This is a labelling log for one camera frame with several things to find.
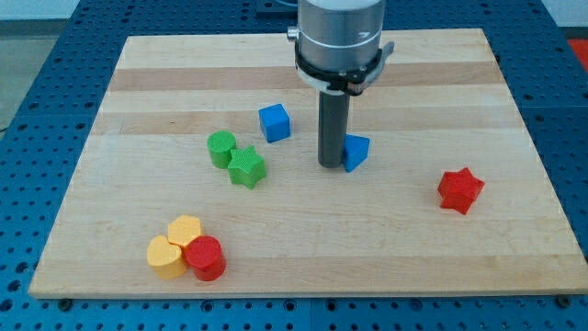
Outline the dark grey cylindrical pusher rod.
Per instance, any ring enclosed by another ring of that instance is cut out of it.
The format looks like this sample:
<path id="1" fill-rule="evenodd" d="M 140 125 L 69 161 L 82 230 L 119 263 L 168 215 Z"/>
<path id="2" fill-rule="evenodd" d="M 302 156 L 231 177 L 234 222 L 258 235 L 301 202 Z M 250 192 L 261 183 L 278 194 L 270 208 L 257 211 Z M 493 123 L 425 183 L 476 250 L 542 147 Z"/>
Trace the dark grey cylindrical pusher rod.
<path id="1" fill-rule="evenodd" d="M 319 94 L 318 162 L 338 167 L 343 158 L 350 96 Z"/>

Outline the black and white mount ring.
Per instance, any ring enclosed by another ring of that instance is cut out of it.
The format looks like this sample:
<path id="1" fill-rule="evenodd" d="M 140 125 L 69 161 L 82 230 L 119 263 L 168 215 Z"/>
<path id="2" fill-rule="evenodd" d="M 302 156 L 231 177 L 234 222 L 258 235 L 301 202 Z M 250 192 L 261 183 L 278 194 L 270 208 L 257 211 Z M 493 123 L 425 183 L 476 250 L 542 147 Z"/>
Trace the black and white mount ring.
<path id="1" fill-rule="evenodd" d="M 309 63 L 299 51 L 299 43 L 295 43 L 295 67 L 299 78 L 319 92 L 341 96 L 343 94 L 357 97 L 375 83 L 386 65 L 387 58 L 394 52 L 393 41 L 378 49 L 376 56 L 367 64 L 360 65 L 351 71 L 331 72 Z"/>

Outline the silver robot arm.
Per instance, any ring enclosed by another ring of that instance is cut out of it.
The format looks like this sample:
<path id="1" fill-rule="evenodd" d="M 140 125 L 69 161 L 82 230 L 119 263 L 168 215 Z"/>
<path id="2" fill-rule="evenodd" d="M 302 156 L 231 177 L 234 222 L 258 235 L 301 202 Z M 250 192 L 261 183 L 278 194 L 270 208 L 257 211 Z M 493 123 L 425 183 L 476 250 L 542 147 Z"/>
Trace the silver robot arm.
<path id="1" fill-rule="evenodd" d="M 298 23 L 288 30 L 295 67 L 318 91 L 318 162 L 343 162 L 350 98 L 373 85 L 394 51 L 380 44 L 384 0 L 300 0 Z"/>

